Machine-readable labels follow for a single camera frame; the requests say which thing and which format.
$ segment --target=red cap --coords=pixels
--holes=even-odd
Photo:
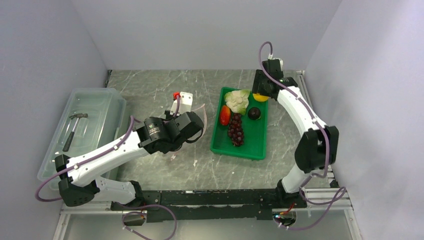
[[[172,95],[173,95],[173,99],[174,100],[177,99],[177,96],[179,96],[181,98],[181,95],[180,95],[180,92],[179,91],[174,92]]]

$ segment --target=green tray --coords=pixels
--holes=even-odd
[[[251,120],[247,113],[241,117],[241,127],[244,130],[244,144],[239,147],[233,146],[227,135],[228,126],[221,125],[219,118],[221,108],[226,104],[224,95],[234,90],[237,89],[230,87],[223,87],[221,89],[210,150],[216,154],[262,160],[267,156],[268,101],[258,102],[253,98],[252,94],[249,95],[247,111],[252,107],[257,107],[260,109],[261,117],[258,120]]]

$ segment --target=white wall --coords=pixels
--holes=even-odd
[[[0,23],[0,238],[49,240],[61,203],[36,201],[37,172],[72,89],[107,69],[69,0],[2,0]]]
[[[72,0],[109,69],[304,70],[341,0]]]
[[[307,68],[364,239],[424,239],[424,4],[343,0]]]

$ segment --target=grapes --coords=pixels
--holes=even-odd
[[[234,113],[232,116],[227,134],[233,146],[240,147],[245,144],[245,133],[242,128],[242,115],[240,113]]]

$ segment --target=red tomato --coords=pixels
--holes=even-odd
[[[222,125],[227,126],[230,123],[230,118],[231,118],[230,108],[227,107],[226,105],[222,106],[221,112],[219,113],[219,122]]]

